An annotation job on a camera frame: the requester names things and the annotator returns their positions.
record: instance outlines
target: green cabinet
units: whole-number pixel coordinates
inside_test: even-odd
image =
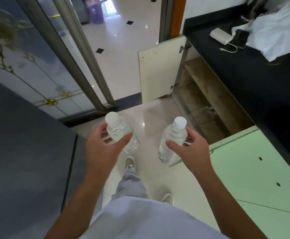
[[[238,201],[269,239],[290,239],[290,213]]]
[[[290,167],[259,129],[213,149],[211,160],[235,199],[290,212]]]

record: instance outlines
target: plastic water bottle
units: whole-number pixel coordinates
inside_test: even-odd
[[[165,129],[158,150],[158,157],[163,163],[171,163],[176,158],[176,154],[167,147],[166,140],[172,140],[182,146],[187,138],[186,125],[185,118],[176,117],[174,123]]]
[[[130,132],[133,133],[131,140],[124,148],[125,152],[127,152],[128,154],[131,154],[139,148],[138,138],[136,137],[133,129],[130,127],[130,125],[127,123],[127,121],[123,117],[120,117],[116,112],[109,112],[105,116],[105,121],[107,123],[106,129],[107,129],[108,134],[116,142],[119,141],[127,133],[130,133]]]

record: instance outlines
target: white sneaker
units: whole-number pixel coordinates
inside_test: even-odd
[[[162,203],[169,204],[170,206],[174,205],[174,198],[171,193],[167,193],[162,198]]]
[[[133,156],[128,156],[126,158],[125,169],[135,169],[136,171],[136,163],[135,163],[135,158]]]

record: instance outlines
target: charging cable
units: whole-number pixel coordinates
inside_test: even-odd
[[[226,51],[226,52],[228,52],[228,53],[235,53],[235,52],[237,52],[238,51],[238,48],[237,48],[237,46],[235,46],[235,45],[233,45],[233,44],[231,44],[231,43],[228,43],[228,44],[230,44],[231,46],[234,46],[235,48],[236,48],[236,51],[228,51],[228,50],[226,50],[226,49],[224,49],[224,48],[220,48],[219,50],[221,50],[221,51]]]

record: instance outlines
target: smartphone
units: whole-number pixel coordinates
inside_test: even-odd
[[[237,29],[236,34],[232,40],[232,44],[239,49],[244,49],[248,40],[249,32]]]

